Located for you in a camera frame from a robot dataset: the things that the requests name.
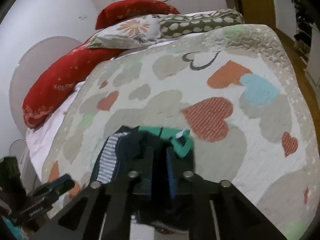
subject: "screw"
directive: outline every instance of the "screw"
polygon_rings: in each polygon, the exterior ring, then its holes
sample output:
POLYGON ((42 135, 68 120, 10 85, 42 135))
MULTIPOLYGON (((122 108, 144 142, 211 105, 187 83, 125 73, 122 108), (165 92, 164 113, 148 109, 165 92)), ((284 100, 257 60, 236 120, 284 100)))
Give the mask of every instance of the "screw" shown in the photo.
POLYGON ((92 188, 100 188, 101 187, 101 182, 100 181, 93 181, 90 183, 90 187, 92 188))
POLYGON ((220 181, 220 185, 223 186, 223 187, 230 187, 231 186, 231 182, 224 179, 222 181, 220 181))
POLYGON ((193 176, 193 172, 192 171, 185 171, 183 173, 183 177, 185 178, 191 178, 193 176))
POLYGON ((129 172, 128 172, 128 176, 129 176, 130 178, 136 178, 136 177, 139 176, 139 173, 138 173, 137 171, 129 171, 129 172))

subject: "bedspread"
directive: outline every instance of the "bedspread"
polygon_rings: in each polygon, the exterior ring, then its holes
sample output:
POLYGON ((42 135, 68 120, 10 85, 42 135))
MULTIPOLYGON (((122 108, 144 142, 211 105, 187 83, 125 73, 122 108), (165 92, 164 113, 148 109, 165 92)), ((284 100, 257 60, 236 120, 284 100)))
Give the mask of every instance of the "bedspread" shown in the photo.
POLYGON ((190 129, 196 172, 232 181, 288 239, 314 218, 313 121, 265 25, 224 27, 99 64, 66 114, 43 180, 70 173, 77 185, 67 201, 87 185, 103 143, 121 125, 190 129))

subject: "polka dot pillow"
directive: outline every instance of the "polka dot pillow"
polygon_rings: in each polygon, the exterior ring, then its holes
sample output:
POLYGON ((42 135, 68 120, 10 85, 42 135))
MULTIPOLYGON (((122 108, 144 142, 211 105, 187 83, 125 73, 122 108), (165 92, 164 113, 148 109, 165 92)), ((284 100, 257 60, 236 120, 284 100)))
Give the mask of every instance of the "polka dot pillow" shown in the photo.
POLYGON ((160 21, 161 38, 173 38, 189 33, 203 33, 225 26, 243 24, 242 14, 224 9, 193 16, 172 14, 160 21))

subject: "blue heart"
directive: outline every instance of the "blue heart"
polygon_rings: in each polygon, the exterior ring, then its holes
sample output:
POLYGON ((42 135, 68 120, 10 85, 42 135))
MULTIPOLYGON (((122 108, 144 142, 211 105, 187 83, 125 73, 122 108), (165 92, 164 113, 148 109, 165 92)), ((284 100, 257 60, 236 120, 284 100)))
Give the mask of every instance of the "blue heart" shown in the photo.
POLYGON ((240 82, 246 87, 244 96, 250 105, 269 105, 280 93, 278 88, 256 74, 245 74, 240 78, 240 82))

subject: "red bolster pillow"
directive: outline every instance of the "red bolster pillow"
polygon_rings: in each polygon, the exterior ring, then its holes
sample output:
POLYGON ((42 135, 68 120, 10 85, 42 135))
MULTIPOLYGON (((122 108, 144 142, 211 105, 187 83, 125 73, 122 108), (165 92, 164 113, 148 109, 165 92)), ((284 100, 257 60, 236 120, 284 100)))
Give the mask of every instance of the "red bolster pillow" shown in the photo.
POLYGON ((165 2, 156 0, 123 0, 108 5, 98 15, 96 30, 108 28, 119 21, 146 14, 179 14, 165 2))
POLYGON ((97 64, 118 56, 122 51, 124 49, 88 49, 83 44, 59 58, 41 74, 23 101, 26 125, 35 128, 43 123, 97 64))

